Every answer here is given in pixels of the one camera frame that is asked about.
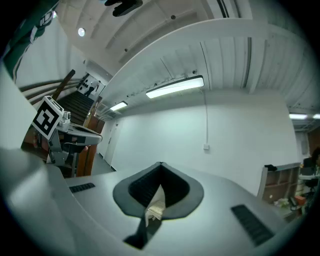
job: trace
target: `white wall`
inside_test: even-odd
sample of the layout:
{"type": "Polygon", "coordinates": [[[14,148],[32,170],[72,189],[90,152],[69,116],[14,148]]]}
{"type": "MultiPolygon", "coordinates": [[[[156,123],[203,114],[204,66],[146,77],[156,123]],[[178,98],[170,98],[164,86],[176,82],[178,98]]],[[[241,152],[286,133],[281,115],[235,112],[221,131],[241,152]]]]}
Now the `white wall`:
{"type": "Polygon", "coordinates": [[[23,87],[36,83],[64,79],[73,69],[73,79],[81,79],[86,72],[86,58],[67,38],[57,18],[45,32],[30,45],[17,71],[16,85],[23,87]]]}
{"type": "Polygon", "coordinates": [[[117,171],[144,169],[158,161],[189,166],[256,195],[264,165],[297,162],[294,128],[279,94],[211,91],[206,100],[209,152],[203,150],[203,95],[187,94],[128,110],[112,166],[117,171]]]}
{"type": "Polygon", "coordinates": [[[305,132],[296,132],[295,139],[296,139],[298,161],[302,163],[305,158],[310,157],[308,134],[305,132]]]}

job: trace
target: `black grille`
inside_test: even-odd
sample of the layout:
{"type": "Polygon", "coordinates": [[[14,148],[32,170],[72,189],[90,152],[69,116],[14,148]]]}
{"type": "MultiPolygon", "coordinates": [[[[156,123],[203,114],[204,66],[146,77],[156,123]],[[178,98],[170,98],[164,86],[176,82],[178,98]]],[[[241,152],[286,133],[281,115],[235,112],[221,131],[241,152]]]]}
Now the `black grille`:
{"type": "Polygon", "coordinates": [[[147,207],[159,186],[165,194],[165,207],[182,200],[190,191],[189,184],[169,169],[158,166],[129,185],[129,194],[147,207]]]}
{"type": "Polygon", "coordinates": [[[231,208],[251,240],[259,246],[273,237],[273,233],[244,205],[231,208]]]}
{"type": "Polygon", "coordinates": [[[91,189],[91,188],[94,188],[94,187],[95,187],[94,184],[86,183],[86,184],[77,185],[77,186],[70,186],[69,189],[71,190],[72,193],[76,193],[76,192],[88,190],[88,189],[91,189]]]}

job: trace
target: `wall outlet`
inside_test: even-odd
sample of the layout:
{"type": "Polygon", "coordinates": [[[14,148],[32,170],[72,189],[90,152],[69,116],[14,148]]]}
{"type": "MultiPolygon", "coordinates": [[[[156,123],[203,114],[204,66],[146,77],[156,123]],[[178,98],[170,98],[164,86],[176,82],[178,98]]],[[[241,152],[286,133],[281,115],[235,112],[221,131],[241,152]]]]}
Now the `wall outlet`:
{"type": "Polygon", "coordinates": [[[203,144],[203,149],[204,150],[209,150],[210,149],[210,145],[209,144],[203,144]]]}

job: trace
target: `fluorescent ceiling light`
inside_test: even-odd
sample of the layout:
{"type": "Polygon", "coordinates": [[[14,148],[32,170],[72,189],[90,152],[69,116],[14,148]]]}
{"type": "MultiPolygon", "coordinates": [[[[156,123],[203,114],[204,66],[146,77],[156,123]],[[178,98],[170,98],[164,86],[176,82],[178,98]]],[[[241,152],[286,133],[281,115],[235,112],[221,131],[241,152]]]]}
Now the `fluorescent ceiling light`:
{"type": "Polygon", "coordinates": [[[197,88],[197,87],[203,87],[204,84],[204,78],[202,75],[193,76],[190,78],[186,78],[183,80],[179,80],[176,82],[171,82],[169,84],[160,86],[158,88],[149,90],[146,92],[146,95],[152,99],[155,97],[159,97],[166,94],[171,94],[187,89],[197,88]]]}
{"type": "Polygon", "coordinates": [[[306,114],[289,114],[291,119],[306,119],[308,116],[306,114]]]}
{"type": "Polygon", "coordinates": [[[128,105],[127,103],[125,103],[124,101],[122,101],[122,102],[120,102],[119,104],[113,106],[113,107],[110,108],[110,109],[111,109],[112,111],[116,111],[116,110],[121,109],[121,108],[123,108],[123,107],[125,107],[125,106],[127,106],[127,105],[128,105]]]}
{"type": "Polygon", "coordinates": [[[84,28],[80,27],[78,29],[78,34],[79,34],[80,37],[84,37],[85,34],[86,34],[86,30],[84,28]]]}

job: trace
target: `staircase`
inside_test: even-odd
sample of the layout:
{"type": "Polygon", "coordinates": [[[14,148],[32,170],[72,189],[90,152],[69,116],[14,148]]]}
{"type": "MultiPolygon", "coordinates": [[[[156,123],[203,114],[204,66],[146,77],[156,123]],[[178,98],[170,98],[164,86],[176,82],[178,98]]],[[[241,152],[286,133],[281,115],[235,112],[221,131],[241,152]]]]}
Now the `staircase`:
{"type": "Polygon", "coordinates": [[[83,125],[94,100],[84,96],[81,92],[74,92],[57,101],[65,111],[71,112],[71,123],[83,125]]]}

